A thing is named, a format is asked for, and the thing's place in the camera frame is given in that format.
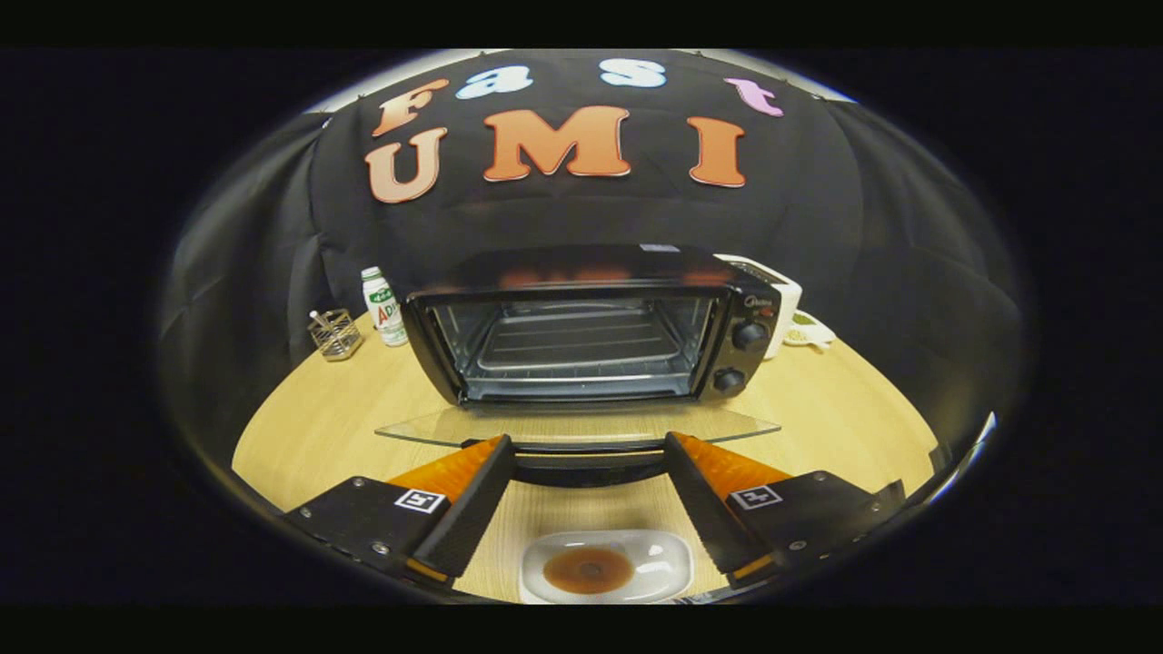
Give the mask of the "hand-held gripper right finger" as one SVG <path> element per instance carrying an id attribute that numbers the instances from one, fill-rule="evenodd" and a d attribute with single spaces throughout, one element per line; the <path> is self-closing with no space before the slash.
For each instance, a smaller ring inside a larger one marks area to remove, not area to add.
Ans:
<path id="1" fill-rule="evenodd" d="M 901 481 L 868 491 L 836 472 L 790 475 L 676 431 L 663 454 L 682 506 L 733 589 L 795 580 L 839 559 L 905 500 Z"/>

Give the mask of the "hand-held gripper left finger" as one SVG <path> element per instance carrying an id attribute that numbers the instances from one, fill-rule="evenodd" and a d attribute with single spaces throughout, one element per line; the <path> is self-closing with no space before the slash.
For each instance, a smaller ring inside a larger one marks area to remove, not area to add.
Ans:
<path id="1" fill-rule="evenodd" d="M 288 510 L 324 547 L 424 587 L 466 571 L 516 467 L 511 435 L 494 436 L 390 481 L 354 477 Z"/>

